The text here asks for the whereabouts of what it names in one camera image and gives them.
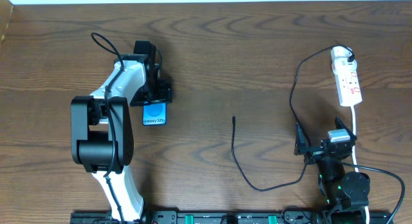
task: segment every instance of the wood grain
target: wood grain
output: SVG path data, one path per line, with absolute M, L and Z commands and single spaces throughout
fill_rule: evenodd
M 67 223 L 74 210 L 108 210 L 98 182 L 71 159 L 70 101 L 88 95 L 113 70 L 113 55 L 149 39 L 163 53 L 162 76 L 174 100 L 168 123 L 143 127 L 131 109 L 132 172 L 150 206 L 181 210 L 281 210 L 320 207 L 317 170 L 301 183 L 259 193 L 253 184 L 295 180 L 288 95 L 299 62 L 338 42 L 355 50 L 364 102 L 357 106 L 358 161 L 397 173 L 407 187 L 396 223 L 410 223 L 412 200 L 412 3 L 229 3 L 18 6 L 0 53 L 0 223 Z M 307 62 L 294 106 L 313 141 L 333 129 L 340 107 L 327 53 Z M 370 209 L 392 210 L 397 181 L 371 177 Z

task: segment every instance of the white power strip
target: white power strip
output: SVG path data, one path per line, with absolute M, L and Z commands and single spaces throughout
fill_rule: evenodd
M 348 62 L 352 53 L 343 47 L 334 47 L 331 51 L 332 70 L 335 74 L 336 87 L 341 106 L 350 107 L 362 102 L 361 87 L 356 72 L 357 62 Z

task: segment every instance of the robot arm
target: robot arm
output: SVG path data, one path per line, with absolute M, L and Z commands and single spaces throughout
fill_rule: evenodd
M 171 85 L 158 80 L 159 65 L 155 64 L 156 47 L 149 41 L 136 41 L 133 54 L 119 58 L 109 78 L 89 96 L 76 96 L 71 101 L 72 157 L 92 173 L 101 186 L 112 209 L 112 218 L 124 221 L 140 219 L 143 197 L 137 192 L 129 168 L 133 157 L 134 141 L 129 106 L 146 106 L 171 102 Z M 111 84 L 106 107 L 105 90 Z M 111 113 L 115 131 L 116 148 L 113 147 L 112 130 L 91 131 L 89 126 L 108 124 Z

